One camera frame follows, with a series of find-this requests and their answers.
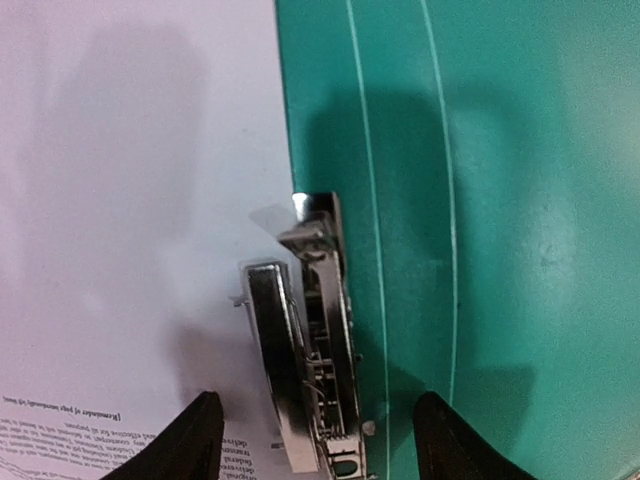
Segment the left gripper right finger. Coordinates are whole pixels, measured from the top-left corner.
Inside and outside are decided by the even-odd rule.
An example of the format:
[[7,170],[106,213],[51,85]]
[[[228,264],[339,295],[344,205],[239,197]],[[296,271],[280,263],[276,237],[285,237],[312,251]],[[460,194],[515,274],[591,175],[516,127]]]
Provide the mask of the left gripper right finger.
[[434,391],[419,397],[412,421],[421,479],[528,480],[532,477],[495,450]]

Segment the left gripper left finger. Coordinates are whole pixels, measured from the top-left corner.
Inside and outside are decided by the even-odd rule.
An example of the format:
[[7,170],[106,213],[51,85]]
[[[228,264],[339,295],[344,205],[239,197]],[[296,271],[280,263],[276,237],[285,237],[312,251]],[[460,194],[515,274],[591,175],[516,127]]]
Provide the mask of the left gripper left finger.
[[216,392],[200,393],[137,455],[106,480],[215,480],[220,475],[224,412]]

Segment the folder spine metal clip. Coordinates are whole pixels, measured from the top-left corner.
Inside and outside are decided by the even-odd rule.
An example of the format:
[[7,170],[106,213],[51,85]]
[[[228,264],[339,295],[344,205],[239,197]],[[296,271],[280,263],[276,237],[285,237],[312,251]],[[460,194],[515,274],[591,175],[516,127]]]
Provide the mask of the folder spine metal clip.
[[371,479],[340,200],[297,192],[292,201],[295,222],[276,240],[297,265],[244,265],[237,302],[251,320],[291,470]]

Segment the printed paper sheet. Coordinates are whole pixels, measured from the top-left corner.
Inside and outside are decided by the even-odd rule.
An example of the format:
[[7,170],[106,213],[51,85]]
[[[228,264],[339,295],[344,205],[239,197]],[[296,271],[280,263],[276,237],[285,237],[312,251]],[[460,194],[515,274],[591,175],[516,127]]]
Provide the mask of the printed paper sheet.
[[98,479],[202,391],[288,479],[241,270],[286,260],[270,1],[1,5],[1,475]]

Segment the green file folder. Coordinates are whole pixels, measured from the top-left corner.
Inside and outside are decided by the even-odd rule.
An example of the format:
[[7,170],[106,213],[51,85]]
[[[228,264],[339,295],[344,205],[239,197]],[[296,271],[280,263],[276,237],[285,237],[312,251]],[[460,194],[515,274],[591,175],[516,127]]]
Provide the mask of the green file folder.
[[367,442],[438,392],[540,479],[639,473],[639,5],[280,1],[295,188],[342,204]]

